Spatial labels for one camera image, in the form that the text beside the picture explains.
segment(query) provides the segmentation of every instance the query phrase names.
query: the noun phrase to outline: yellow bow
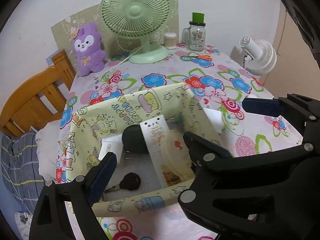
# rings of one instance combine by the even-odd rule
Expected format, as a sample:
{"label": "yellow bow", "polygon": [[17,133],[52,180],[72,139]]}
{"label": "yellow bow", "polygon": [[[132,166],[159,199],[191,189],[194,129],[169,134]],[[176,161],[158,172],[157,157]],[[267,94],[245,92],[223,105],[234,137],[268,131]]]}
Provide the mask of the yellow bow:
{"label": "yellow bow", "polygon": [[82,58],[80,61],[84,62],[83,65],[85,66],[86,64],[89,64],[89,59],[91,59],[91,57],[87,56],[86,58]]}

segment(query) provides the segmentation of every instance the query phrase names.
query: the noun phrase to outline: stuffed animal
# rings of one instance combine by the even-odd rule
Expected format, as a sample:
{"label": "stuffed animal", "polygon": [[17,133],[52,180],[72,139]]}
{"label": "stuffed animal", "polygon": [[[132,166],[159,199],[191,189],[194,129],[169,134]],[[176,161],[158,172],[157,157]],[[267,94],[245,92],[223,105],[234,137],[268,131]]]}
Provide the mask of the stuffed animal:
{"label": "stuffed animal", "polygon": [[73,52],[80,76],[103,69],[106,53],[101,49],[101,34],[95,23],[88,23],[73,33]]}

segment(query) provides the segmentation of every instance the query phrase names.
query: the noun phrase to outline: plush toy face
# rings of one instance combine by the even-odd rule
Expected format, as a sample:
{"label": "plush toy face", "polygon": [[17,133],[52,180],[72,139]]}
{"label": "plush toy face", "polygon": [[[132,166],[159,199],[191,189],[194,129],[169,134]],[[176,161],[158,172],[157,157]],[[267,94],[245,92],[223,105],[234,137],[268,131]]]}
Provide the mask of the plush toy face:
{"label": "plush toy face", "polygon": [[88,23],[79,29],[77,36],[73,39],[73,51],[77,57],[90,54],[100,50],[101,35],[95,23]]}

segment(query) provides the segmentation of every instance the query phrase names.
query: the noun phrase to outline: wooden headboard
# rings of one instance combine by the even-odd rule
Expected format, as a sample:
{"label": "wooden headboard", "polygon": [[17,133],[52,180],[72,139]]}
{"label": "wooden headboard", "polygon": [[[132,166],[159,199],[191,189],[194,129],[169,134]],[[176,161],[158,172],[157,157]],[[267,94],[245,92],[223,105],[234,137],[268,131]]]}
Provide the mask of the wooden headboard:
{"label": "wooden headboard", "polygon": [[[21,136],[30,130],[30,126],[42,129],[48,122],[61,119],[66,99],[54,84],[62,79],[70,90],[76,75],[66,52],[63,50],[52,57],[54,66],[25,81],[9,97],[0,115],[0,130],[6,135]],[[52,114],[40,100],[38,93],[42,92],[57,110]]]}

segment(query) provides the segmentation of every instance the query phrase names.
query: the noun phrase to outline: floral tablecloth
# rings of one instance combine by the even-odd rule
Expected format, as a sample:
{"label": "floral tablecloth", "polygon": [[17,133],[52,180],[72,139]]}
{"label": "floral tablecloth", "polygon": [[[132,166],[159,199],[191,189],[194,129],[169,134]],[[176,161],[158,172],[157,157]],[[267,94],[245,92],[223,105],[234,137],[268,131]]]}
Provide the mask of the floral tablecloth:
{"label": "floral tablecloth", "polygon": [[[127,55],[108,60],[104,70],[88,76],[76,75],[63,112],[56,165],[58,183],[68,182],[66,170],[72,170],[77,153],[71,153],[69,137],[74,112],[84,106],[119,97],[138,90],[185,82],[202,107],[222,112],[224,145],[235,156],[247,156],[276,151],[301,144],[302,136],[284,118],[246,113],[241,102],[247,96],[272,98],[259,80],[218,49],[207,45],[201,53],[188,51],[183,44],[164,60],[153,64],[120,63]],[[106,129],[112,123],[106,122]],[[92,155],[87,168],[99,163]],[[110,239],[214,239],[215,233],[189,221],[178,204],[155,210],[150,206],[139,215],[98,218]],[[69,218],[77,239],[83,239],[74,214]]]}

